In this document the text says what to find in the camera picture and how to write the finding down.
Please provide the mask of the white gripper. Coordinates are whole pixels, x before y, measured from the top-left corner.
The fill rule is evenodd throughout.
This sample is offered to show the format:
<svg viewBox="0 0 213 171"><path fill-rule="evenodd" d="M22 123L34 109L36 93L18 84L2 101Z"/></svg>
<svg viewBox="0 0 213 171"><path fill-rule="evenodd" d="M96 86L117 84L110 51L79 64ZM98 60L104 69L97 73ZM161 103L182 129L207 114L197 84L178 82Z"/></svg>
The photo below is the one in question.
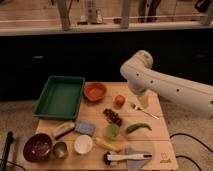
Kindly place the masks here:
<svg viewBox="0 0 213 171"><path fill-rule="evenodd" d="M141 87L141 86L138 86L136 84L133 84L131 82L128 83L128 88L130 89L130 91L138 96L137 99L140 103L140 105L143 107L143 108L147 108L149 106L149 102L148 102L148 96L145 95L146 94L146 91L147 89L144 88L144 87Z"/></svg>

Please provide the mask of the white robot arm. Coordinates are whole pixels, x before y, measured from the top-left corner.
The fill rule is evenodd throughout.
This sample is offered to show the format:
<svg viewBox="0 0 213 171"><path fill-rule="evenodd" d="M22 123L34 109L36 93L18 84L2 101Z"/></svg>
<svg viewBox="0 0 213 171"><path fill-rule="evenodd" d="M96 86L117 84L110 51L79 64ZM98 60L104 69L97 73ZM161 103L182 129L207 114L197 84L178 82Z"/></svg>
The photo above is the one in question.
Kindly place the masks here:
<svg viewBox="0 0 213 171"><path fill-rule="evenodd" d="M145 50L122 64L120 73L135 95L149 89L201 116L213 117L213 86L154 71L152 65L153 57Z"/></svg>

